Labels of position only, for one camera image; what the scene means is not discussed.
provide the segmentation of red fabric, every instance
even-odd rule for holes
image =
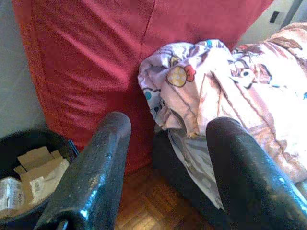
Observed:
[[[132,122],[126,172],[150,162],[154,122],[139,63],[172,42],[217,38],[233,48],[272,0],[14,0],[48,126],[78,149],[111,111]]]

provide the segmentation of cartoon print blanket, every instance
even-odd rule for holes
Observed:
[[[294,183],[307,178],[307,23],[232,53],[219,40],[166,45],[138,80],[162,129],[205,136],[211,120],[232,117]]]

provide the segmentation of parquet floor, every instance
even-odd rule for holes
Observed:
[[[116,230],[213,230],[164,178],[147,166],[124,178]]]

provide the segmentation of black bin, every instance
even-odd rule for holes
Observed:
[[[0,139],[0,179],[8,176],[19,179],[19,175],[13,170],[20,165],[17,157],[42,146],[46,146],[50,152],[58,150],[69,163],[75,158],[68,141],[49,130],[35,129],[14,133]],[[33,229],[48,201],[49,198],[16,217],[1,219],[0,230]]]

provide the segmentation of cardboard box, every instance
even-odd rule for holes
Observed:
[[[0,219],[12,217],[23,204],[22,183],[12,177],[0,180]]]
[[[14,170],[22,181],[25,204],[15,213],[21,214],[48,198],[57,188],[69,166],[59,151],[49,153],[46,147],[33,149],[18,157],[20,166]]]

